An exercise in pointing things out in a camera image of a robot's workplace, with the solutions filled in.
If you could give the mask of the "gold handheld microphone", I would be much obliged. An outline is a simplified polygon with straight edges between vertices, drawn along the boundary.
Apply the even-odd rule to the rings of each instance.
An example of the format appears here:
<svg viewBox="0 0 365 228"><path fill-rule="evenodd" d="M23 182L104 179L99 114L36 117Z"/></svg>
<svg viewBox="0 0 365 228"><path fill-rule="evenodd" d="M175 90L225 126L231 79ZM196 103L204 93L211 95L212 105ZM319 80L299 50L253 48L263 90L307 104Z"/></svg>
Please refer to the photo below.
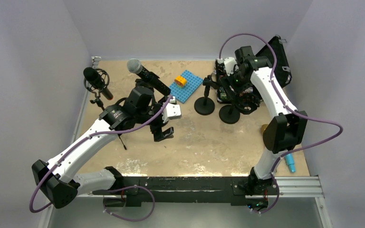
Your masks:
<svg viewBox="0 0 365 228"><path fill-rule="evenodd" d="M268 124L263 124L261 127L260 127L260 133L263 134L266 130L266 128L268 127Z"/></svg>

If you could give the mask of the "black stand with shock mount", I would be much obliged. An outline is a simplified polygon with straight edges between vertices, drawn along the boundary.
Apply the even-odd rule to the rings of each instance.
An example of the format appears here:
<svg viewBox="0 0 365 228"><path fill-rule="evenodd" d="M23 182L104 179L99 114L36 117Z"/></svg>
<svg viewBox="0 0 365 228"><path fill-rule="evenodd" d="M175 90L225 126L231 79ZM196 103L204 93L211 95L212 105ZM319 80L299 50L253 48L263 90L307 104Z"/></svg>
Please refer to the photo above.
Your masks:
<svg viewBox="0 0 365 228"><path fill-rule="evenodd" d="M244 95L236 97L230 104L224 105L219 110L219 118L226 124L235 124L240 115L249 115L260 106L260 98L255 95Z"/></svg>

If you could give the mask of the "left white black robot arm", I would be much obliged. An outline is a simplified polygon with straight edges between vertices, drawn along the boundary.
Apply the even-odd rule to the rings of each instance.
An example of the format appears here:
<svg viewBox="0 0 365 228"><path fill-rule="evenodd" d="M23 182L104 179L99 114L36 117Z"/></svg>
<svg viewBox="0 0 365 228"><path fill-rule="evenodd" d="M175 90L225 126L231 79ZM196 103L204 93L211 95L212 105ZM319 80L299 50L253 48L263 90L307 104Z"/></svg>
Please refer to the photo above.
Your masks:
<svg viewBox="0 0 365 228"><path fill-rule="evenodd" d="M34 199L41 191L49 204L60 209L76 196L96 190L118 194L124 187L122 174L114 167L101 171L80 174L79 170L98 151L120 135L150 127L155 142L173 137L174 129L162 128L172 119L181 118L181 107L174 96L154 99L154 92L143 86L135 87L127 98L106 107L93 125L68 148L48 161L37 160L32 165L36 188L29 201L33 213Z"/></svg>

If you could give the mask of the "blue handheld microphone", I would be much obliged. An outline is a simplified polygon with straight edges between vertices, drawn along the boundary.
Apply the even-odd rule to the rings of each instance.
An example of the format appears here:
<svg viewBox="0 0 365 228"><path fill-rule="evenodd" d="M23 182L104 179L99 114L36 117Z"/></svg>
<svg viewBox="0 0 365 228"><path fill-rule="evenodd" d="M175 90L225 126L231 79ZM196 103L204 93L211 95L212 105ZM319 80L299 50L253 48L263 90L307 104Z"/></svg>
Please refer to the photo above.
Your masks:
<svg viewBox="0 0 365 228"><path fill-rule="evenodd" d="M296 172L295 160L293 155L290 153L285 156L285 162L290 173Z"/></svg>

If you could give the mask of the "black silver-grille microphone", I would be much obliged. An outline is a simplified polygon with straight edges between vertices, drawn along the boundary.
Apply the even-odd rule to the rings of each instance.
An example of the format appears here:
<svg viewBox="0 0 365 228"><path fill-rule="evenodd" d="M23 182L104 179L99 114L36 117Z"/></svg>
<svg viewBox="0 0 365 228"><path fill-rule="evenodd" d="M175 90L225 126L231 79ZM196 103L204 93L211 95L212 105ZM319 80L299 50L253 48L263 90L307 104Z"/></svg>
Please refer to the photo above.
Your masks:
<svg viewBox="0 0 365 228"><path fill-rule="evenodd" d="M159 91L162 95L168 96L171 94L171 89L154 72L147 70L140 60L132 58L128 60L126 67L130 73L139 76L144 82Z"/></svg>

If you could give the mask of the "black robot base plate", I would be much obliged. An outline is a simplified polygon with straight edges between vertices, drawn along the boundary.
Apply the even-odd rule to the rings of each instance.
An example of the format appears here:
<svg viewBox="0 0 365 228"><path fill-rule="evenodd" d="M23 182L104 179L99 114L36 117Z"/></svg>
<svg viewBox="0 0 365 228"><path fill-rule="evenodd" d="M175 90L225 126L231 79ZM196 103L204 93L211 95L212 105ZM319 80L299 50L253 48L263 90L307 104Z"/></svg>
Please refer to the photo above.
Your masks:
<svg viewBox="0 0 365 228"><path fill-rule="evenodd" d="M109 190L95 190L93 194L118 195L128 207L139 207L143 202L156 203L227 203L265 209L268 196L279 193L274 178L259 180L255 171L249 176L202 177L137 177L123 176Z"/></svg>

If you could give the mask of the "black round-base mic stand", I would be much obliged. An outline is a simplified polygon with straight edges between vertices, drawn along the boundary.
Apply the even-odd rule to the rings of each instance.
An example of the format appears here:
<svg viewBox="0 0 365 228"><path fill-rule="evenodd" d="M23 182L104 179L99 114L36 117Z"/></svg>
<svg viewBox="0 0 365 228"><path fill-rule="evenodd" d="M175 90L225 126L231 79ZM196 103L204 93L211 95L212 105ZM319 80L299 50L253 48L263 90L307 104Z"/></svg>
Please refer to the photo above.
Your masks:
<svg viewBox="0 0 365 228"><path fill-rule="evenodd" d="M211 88L218 90L220 84L213 81L213 75L210 74L204 78L202 82L202 85L205 86L203 97L198 98L194 103L194 109L200 115L210 115L215 109L215 103L209 98L209 94Z"/></svg>

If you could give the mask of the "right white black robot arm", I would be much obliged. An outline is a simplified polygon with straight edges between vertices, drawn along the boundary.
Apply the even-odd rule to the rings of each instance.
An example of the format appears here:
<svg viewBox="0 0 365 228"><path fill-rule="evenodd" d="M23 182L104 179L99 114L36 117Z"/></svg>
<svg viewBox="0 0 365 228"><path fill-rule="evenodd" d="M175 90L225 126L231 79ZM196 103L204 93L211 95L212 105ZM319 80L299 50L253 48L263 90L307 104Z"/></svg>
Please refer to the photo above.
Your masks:
<svg viewBox="0 0 365 228"><path fill-rule="evenodd" d="M250 46L237 49L235 57L215 60L217 79L231 102L220 109L220 119L234 124L241 114L255 111L261 101L271 118L262 135L265 150L251 169L247 182L238 184L250 195L259 194L272 185L280 157L301 143L307 124L284 94L272 67L267 57L254 55Z"/></svg>

